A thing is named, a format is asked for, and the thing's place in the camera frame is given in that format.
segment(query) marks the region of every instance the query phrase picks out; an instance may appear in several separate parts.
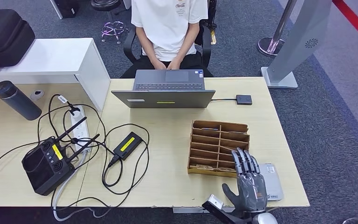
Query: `black pants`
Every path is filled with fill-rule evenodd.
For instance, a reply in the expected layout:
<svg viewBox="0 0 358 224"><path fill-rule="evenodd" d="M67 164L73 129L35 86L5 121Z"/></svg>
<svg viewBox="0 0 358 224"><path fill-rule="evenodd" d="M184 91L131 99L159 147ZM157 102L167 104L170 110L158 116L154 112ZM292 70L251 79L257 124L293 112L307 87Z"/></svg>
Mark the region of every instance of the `black pants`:
<svg viewBox="0 0 358 224"><path fill-rule="evenodd" d="M195 55L186 55L180 64L180 69L202 69L204 70L204 77L213 77L210 71L201 62L201 53L197 51ZM168 67L170 62L162 62ZM138 69L154 69L147 56L141 56L120 78L135 78L135 73Z"/></svg>

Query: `power adapter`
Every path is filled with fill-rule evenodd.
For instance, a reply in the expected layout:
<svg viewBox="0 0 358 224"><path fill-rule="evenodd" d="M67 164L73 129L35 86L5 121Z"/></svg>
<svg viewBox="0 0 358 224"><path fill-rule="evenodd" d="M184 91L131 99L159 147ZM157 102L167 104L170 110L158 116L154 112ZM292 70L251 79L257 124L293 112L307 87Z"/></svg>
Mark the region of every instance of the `power adapter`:
<svg viewBox="0 0 358 224"><path fill-rule="evenodd" d="M238 105L252 105L252 97L250 95L237 95Z"/></svg>
<svg viewBox="0 0 358 224"><path fill-rule="evenodd" d="M142 138L134 132L127 135L127 137L125 137L125 139L113 150L114 156L108 164L108 167L111 167L118 160L125 160L132 153L132 151L134 151L134 149L141 144L141 142Z"/></svg>

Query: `laptop keyboard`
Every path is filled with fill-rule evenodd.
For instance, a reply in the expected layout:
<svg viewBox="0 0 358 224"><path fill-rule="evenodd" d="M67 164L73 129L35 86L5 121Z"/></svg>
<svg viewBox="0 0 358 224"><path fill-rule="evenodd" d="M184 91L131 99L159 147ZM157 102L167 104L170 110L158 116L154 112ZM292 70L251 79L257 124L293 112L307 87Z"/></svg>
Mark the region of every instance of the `laptop keyboard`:
<svg viewBox="0 0 358 224"><path fill-rule="evenodd" d="M201 83L143 83L137 84L135 90L202 90Z"/></svg>

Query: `person's hand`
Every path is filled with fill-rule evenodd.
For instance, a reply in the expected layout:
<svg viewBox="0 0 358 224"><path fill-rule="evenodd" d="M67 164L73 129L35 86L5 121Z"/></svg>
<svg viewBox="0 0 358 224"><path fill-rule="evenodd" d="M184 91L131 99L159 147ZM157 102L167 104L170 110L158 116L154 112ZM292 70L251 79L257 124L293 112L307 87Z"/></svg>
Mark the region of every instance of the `person's hand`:
<svg viewBox="0 0 358 224"><path fill-rule="evenodd" d="M162 63L159 60L156 60L155 62L152 62L152 64L154 66L154 69L156 69L156 70L165 70L165 69L167 69L165 64Z"/></svg>
<svg viewBox="0 0 358 224"><path fill-rule="evenodd" d="M180 67L180 63L182 63L182 60L180 58L176 57L171 61L171 63L169 63L167 69L177 70Z"/></svg>

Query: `chair armrest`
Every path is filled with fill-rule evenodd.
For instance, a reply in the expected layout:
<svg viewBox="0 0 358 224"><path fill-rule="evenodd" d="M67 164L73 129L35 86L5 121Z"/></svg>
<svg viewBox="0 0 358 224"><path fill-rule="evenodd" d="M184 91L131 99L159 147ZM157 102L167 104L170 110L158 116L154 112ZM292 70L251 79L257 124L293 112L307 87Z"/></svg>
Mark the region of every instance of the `chair armrest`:
<svg viewBox="0 0 358 224"><path fill-rule="evenodd" d="M209 29L202 25L202 64L207 68L209 65L209 60L211 59L211 32Z"/></svg>
<svg viewBox="0 0 358 224"><path fill-rule="evenodd" d="M135 56L132 53L132 43L134 42L135 36L137 35L136 33L136 28L132 28L130 30L130 32L128 33L124 44L123 44L123 50L124 50L124 54L127 56L127 58L134 64L135 61L137 60L135 58Z"/></svg>

